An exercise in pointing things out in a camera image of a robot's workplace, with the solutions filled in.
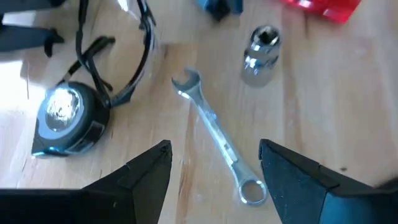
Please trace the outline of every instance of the combination wrench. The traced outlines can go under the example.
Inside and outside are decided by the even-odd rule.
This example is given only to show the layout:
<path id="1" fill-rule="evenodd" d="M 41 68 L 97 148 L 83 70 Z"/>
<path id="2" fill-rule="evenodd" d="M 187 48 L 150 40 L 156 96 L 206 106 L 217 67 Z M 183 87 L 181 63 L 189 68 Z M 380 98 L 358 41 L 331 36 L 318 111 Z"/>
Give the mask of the combination wrench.
<path id="1" fill-rule="evenodd" d="M 174 90 L 184 98 L 193 102 L 196 106 L 199 115 L 209 130 L 211 137 L 215 141 L 218 149 L 222 153 L 227 165 L 234 175 L 235 183 L 238 187 L 238 194 L 241 201 L 250 206 L 256 206 L 264 203 L 267 198 L 266 185 L 257 177 L 257 175 L 245 163 L 243 158 L 232 144 L 228 135 L 221 128 L 216 114 L 210 108 L 201 89 L 200 74 L 196 70 L 189 68 L 185 69 L 185 74 L 188 75 L 189 80 L 184 84 L 172 78 L 172 85 Z M 255 186 L 261 190 L 261 199 L 252 200 L 246 195 L 245 187 Z"/>

